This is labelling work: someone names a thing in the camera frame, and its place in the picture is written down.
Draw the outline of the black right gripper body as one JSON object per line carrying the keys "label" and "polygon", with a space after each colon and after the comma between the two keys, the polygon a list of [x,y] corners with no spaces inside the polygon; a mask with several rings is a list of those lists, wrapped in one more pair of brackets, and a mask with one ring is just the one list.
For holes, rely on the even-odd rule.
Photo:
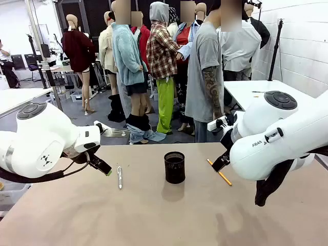
{"label": "black right gripper body", "polygon": [[224,156],[229,157],[230,156],[230,149],[233,145],[233,142],[231,140],[231,134],[233,131],[233,126],[229,126],[227,123],[222,122],[222,124],[219,127],[219,133],[221,134],[221,140],[220,143],[226,148],[226,152],[224,153]]}

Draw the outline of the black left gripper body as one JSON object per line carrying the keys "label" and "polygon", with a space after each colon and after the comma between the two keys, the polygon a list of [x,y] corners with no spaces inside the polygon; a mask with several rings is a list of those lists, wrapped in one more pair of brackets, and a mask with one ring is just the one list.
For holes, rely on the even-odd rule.
{"label": "black left gripper body", "polygon": [[89,160],[90,165],[98,167],[101,163],[101,160],[95,155],[95,153],[98,151],[99,148],[100,145],[97,145],[82,153],[67,153],[67,158],[73,160],[77,164],[84,164]]}

